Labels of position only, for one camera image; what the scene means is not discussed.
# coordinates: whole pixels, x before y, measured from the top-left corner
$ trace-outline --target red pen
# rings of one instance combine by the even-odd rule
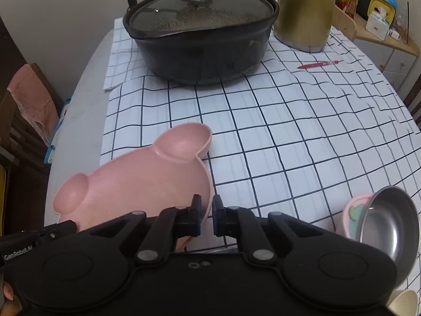
[[[321,66],[339,64],[342,61],[330,61],[330,62],[318,62],[318,63],[311,63],[311,64],[304,64],[298,67],[298,69],[311,69],[311,68],[318,68]]]

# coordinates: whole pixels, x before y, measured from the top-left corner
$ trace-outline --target bowl ear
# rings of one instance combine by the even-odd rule
[[[53,201],[54,212],[66,215],[73,212],[85,199],[89,179],[85,174],[76,174],[58,189]]]
[[[212,131],[203,123],[184,123],[165,131],[153,146],[161,153],[178,160],[203,159],[209,150]]]

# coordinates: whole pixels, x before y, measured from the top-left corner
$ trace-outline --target glass lid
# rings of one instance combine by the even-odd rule
[[[270,17],[266,0],[153,0],[130,18],[133,30],[149,36],[243,25]]]

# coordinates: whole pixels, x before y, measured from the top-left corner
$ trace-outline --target drawer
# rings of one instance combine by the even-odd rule
[[[409,72],[416,59],[416,56],[403,51],[395,50],[390,57],[385,70],[406,74]]]
[[[367,40],[355,39],[354,44],[371,59],[380,71],[384,70],[387,60],[393,52],[393,49],[389,46],[368,42]]]
[[[398,73],[398,72],[390,72],[390,71],[383,71],[383,75],[389,81],[390,85],[393,89],[398,90],[401,86],[403,80],[406,77],[405,73]]]

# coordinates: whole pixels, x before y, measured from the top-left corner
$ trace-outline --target stainless steel bowl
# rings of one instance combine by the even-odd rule
[[[378,191],[359,219],[357,239],[387,253],[397,267],[396,285],[414,266],[420,240],[418,213],[408,194],[397,186]]]

